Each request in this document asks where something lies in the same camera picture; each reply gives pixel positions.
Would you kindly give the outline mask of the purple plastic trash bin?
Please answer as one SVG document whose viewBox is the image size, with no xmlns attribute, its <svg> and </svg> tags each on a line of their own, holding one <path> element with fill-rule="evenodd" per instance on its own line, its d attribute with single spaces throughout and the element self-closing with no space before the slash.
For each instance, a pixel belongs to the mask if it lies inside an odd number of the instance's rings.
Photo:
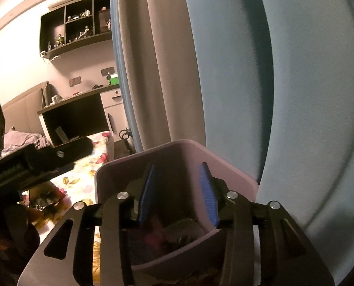
<svg viewBox="0 0 354 286">
<path fill-rule="evenodd" d="M 199 166 L 229 190 L 254 200 L 258 185 L 204 146 L 173 141 L 102 166 L 95 177 L 96 198 L 103 206 L 101 283 L 103 285 L 215 285 L 219 282 L 227 231 L 215 228 L 207 215 Z M 148 219 L 131 219 L 134 199 L 130 181 L 156 166 L 156 189 Z"/>
</svg>

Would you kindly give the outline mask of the purple crumpled blanket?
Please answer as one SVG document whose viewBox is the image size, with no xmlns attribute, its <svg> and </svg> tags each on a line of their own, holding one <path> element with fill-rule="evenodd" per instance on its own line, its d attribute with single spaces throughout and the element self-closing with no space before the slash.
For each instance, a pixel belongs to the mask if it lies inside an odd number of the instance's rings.
<svg viewBox="0 0 354 286">
<path fill-rule="evenodd" d="M 50 141 L 42 134 L 19 132 L 11 128 L 3 137 L 1 156 L 4 157 L 31 144 L 33 144 L 36 149 L 52 146 Z"/>
</svg>

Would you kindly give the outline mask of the black crumpled wrapper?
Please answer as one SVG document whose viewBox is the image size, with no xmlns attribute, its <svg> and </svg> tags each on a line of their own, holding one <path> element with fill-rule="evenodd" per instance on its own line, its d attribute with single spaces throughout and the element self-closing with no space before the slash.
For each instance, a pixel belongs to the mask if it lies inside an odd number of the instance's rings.
<svg viewBox="0 0 354 286">
<path fill-rule="evenodd" d="M 66 194 L 51 181 L 41 183 L 28 191 L 29 206 L 44 214 L 55 214 L 57 205 Z"/>
</svg>

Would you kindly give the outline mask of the floral bed sheet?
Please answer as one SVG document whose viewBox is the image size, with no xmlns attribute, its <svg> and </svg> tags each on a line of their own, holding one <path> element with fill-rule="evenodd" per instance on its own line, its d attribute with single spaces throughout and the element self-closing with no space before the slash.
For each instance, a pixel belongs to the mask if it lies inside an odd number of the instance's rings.
<svg viewBox="0 0 354 286">
<path fill-rule="evenodd" d="M 72 170 L 51 179 L 51 182 L 65 194 L 56 210 L 43 221 L 34 223 L 39 232 L 40 241 L 43 241 L 55 224 L 65 215 L 71 205 L 83 201 L 93 205 L 95 200 L 95 174 L 108 161 L 114 159 L 114 139 L 109 131 L 98 132 L 88 137 L 93 144 L 91 155 L 74 163 Z"/>
</svg>

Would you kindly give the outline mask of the grey upholstered headboard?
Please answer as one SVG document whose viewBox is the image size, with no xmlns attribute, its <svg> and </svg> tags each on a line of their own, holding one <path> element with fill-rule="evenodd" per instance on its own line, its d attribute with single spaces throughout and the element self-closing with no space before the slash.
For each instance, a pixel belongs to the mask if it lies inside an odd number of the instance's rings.
<svg viewBox="0 0 354 286">
<path fill-rule="evenodd" d="M 38 112 L 51 101 L 50 86 L 44 81 L 2 106 L 5 118 L 5 133 L 11 130 L 43 135 Z"/>
</svg>

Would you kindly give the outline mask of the white drawer cabinet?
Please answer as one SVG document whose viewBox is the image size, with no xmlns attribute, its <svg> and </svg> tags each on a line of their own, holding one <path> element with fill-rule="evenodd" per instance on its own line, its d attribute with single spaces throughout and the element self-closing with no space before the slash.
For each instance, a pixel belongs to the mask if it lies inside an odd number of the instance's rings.
<svg viewBox="0 0 354 286">
<path fill-rule="evenodd" d="M 129 128 L 120 88 L 100 93 L 107 124 L 114 141 L 120 141 L 120 132 Z"/>
</svg>

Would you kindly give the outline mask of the green and white box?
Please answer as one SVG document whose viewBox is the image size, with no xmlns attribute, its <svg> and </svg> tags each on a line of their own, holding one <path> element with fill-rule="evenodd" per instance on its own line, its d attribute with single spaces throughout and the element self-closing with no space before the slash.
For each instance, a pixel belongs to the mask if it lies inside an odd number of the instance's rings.
<svg viewBox="0 0 354 286">
<path fill-rule="evenodd" d="M 109 79 L 110 85 L 118 85 L 119 84 L 119 77 L 118 77 L 117 73 L 109 74 L 107 76 L 107 78 Z"/>
</svg>

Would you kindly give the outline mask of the blue and grey curtain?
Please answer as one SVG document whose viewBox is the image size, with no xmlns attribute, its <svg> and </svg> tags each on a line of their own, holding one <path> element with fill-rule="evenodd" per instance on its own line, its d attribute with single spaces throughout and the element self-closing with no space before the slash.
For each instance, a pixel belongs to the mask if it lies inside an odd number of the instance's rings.
<svg viewBox="0 0 354 286">
<path fill-rule="evenodd" d="M 354 0 L 110 4 L 135 148 L 204 144 L 354 285 Z"/>
</svg>

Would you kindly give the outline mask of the dark desk with white frame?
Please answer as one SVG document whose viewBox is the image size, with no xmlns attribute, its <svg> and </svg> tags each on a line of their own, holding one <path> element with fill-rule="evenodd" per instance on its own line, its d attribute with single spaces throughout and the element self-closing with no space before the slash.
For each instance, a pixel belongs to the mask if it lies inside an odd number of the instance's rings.
<svg viewBox="0 0 354 286">
<path fill-rule="evenodd" d="M 76 94 L 38 112 L 41 126 L 53 145 L 67 139 L 110 131 L 100 93 L 120 88 L 109 85 Z"/>
</svg>

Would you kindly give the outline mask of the dark wall display shelf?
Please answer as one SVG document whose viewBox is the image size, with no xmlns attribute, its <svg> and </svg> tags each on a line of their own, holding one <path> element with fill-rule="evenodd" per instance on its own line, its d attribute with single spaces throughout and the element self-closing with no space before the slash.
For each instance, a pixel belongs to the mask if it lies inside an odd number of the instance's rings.
<svg viewBox="0 0 354 286">
<path fill-rule="evenodd" d="M 39 55 L 50 60 L 111 38 L 110 0 L 77 0 L 42 15 Z"/>
</svg>

